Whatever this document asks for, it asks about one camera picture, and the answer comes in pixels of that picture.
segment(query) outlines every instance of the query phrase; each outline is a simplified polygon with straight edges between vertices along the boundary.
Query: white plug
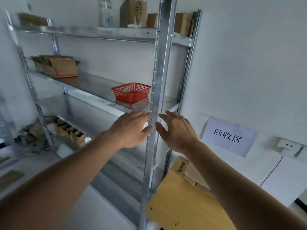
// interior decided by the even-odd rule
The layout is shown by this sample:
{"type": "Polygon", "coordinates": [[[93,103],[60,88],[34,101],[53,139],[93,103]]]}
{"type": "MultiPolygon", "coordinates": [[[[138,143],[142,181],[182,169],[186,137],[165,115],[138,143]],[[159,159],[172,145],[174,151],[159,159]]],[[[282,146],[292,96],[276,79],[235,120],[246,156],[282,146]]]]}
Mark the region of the white plug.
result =
{"type": "Polygon", "coordinates": [[[294,157],[301,147],[302,145],[299,143],[280,138],[275,151],[280,152],[281,155],[286,157],[294,157]]]}

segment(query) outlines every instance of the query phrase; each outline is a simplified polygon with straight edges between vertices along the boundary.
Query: sign with chinese characters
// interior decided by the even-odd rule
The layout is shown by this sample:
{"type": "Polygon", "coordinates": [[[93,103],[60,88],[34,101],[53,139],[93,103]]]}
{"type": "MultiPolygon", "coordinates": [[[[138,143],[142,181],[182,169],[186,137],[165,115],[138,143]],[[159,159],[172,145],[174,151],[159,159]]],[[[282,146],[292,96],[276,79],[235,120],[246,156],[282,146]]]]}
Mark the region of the sign with chinese characters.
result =
{"type": "Polygon", "coordinates": [[[257,136],[256,131],[210,117],[202,139],[245,158],[257,136]]]}

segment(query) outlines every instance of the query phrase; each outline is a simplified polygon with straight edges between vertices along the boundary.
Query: person's right hand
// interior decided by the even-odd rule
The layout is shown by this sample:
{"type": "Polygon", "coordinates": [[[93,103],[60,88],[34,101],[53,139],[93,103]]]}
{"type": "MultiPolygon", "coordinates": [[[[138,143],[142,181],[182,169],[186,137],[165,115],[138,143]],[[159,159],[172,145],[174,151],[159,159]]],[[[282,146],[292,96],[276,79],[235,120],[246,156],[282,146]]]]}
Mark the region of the person's right hand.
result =
{"type": "Polygon", "coordinates": [[[162,126],[161,123],[156,122],[157,132],[161,138],[170,146],[174,151],[183,154],[199,139],[189,120],[177,113],[166,111],[166,115],[159,114],[168,127],[168,131],[162,126]]]}

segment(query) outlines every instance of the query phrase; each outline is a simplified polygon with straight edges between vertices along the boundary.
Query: plastic bottle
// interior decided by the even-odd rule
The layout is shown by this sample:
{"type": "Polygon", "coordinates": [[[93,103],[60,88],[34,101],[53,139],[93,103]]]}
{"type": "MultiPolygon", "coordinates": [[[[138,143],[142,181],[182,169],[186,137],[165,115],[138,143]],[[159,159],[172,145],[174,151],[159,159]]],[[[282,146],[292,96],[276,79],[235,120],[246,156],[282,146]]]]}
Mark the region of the plastic bottle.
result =
{"type": "Polygon", "coordinates": [[[99,27],[113,27],[113,12],[111,0],[98,0],[99,27]]]}

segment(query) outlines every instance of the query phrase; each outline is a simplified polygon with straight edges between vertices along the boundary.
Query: metal shelving unit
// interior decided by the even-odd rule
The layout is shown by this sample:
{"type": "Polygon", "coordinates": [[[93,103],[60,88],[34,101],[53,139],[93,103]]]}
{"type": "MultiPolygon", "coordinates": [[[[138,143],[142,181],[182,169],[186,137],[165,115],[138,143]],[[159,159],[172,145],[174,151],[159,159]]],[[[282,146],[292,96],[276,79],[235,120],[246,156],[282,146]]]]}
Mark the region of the metal shelving unit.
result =
{"type": "Polygon", "coordinates": [[[54,115],[78,130],[83,131],[91,138],[97,137],[101,131],[108,129],[117,119],[117,117],[112,115],[107,116],[105,112],[93,106],[86,99],[81,100],[73,97],[70,94],[71,91],[122,112],[130,112],[133,110],[151,112],[149,124],[153,125],[153,130],[148,136],[147,141],[133,149],[122,149],[118,151],[91,183],[98,192],[106,197],[141,230],[145,229],[147,222],[147,217],[144,214],[146,204],[165,176],[171,157],[171,150],[168,150],[167,153],[165,151],[166,159],[164,168],[156,167],[156,153],[159,151],[159,136],[155,131],[154,123],[160,121],[158,114],[165,112],[165,110],[181,112],[202,14],[198,10],[192,38],[182,36],[173,31],[176,3],[177,0],[160,0],[156,29],[58,27],[52,26],[52,20],[49,18],[46,19],[48,26],[20,26],[13,23],[9,12],[6,11],[7,25],[24,67],[27,83],[38,111],[39,120],[44,127],[48,143],[51,147],[54,146],[54,138],[50,135],[46,127],[41,107],[47,108],[54,115]],[[79,73],[79,77],[55,79],[46,74],[29,69],[23,50],[18,42],[16,34],[18,31],[49,35],[55,55],[60,54],[56,37],[58,35],[104,40],[154,42],[154,71],[152,89],[149,95],[150,98],[142,99],[131,105],[115,99],[113,91],[110,88],[121,85],[118,82],[87,73],[79,73]],[[173,43],[188,47],[185,70],[177,99],[164,96],[169,56],[173,43]],[[63,95],[39,99],[33,85],[33,76],[62,86],[63,95]],[[108,124],[100,124],[102,118],[106,118],[105,123],[107,122],[108,124]]]}

